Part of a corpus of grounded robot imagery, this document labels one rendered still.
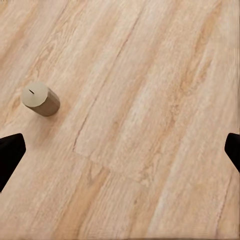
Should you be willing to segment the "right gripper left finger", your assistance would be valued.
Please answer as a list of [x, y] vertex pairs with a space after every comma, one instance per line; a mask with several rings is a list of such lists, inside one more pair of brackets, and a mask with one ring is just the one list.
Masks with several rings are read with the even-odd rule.
[[26, 152], [22, 133], [0, 138], [0, 193]]

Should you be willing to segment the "pillar candle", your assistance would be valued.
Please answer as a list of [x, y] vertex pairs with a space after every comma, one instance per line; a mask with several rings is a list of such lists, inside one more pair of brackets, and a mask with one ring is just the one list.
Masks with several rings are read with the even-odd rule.
[[59, 97], [40, 81], [25, 85], [20, 97], [26, 107], [45, 117], [54, 115], [61, 106]]

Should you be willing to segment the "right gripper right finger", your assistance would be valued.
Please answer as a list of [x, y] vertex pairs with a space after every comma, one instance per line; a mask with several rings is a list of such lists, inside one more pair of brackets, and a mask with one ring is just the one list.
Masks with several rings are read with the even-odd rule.
[[240, 173], [240, 135], [229, 133], [224, 150]]

